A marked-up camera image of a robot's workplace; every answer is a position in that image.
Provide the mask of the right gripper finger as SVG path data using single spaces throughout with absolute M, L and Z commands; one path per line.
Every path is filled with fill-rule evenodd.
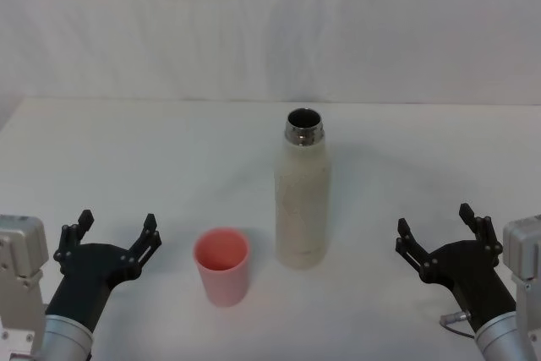
M 422 282 L 434 280 L 432 257 L 416 241 L 405 218 L 397 223 L 396 252 L 418 273 Z
M 488 251 L 503 251 L 503 247 L 496 237 L 490 216 L 476 216 L 468 203 L 462 203 L 460 205 L 459 216 L 475 235 L 476 240 L 479 241 Z

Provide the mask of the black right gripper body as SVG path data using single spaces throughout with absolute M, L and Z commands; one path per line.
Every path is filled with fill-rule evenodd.
M 421 280 L 450 290 L 460 309 L 471 315 L 474 331 L 516 310 L 515 299 L 495 272 L 495 257 L 478 241 L 448 243 L 430 253 L 420 249 L 419 264 Z

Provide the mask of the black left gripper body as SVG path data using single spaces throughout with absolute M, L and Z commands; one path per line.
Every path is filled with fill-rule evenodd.
M 53 258 L 63 274 L 46 307 L 47 315 L 74 320 L 94 331 L 112 290 L 139 278 L 141 266 L 126 249 L 104 243 L 88 243 L 57 249 Z

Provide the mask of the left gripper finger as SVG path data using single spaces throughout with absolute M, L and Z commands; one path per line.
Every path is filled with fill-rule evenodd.
M 68 252 L 80 245 L 84 235 L 90 230 L 94 223 L 94 217 L 90 209 L 81 212 L 78 221 L 72 225 L 62 227 L 58 245 L 59 252 Z
M 135 280 L 139 278 L 143 267 L 160 246 L 161 236 L 157 230 L 156 217 L 149 213 L 145 218 L 139 237 L 122 256 L 123 279 Z

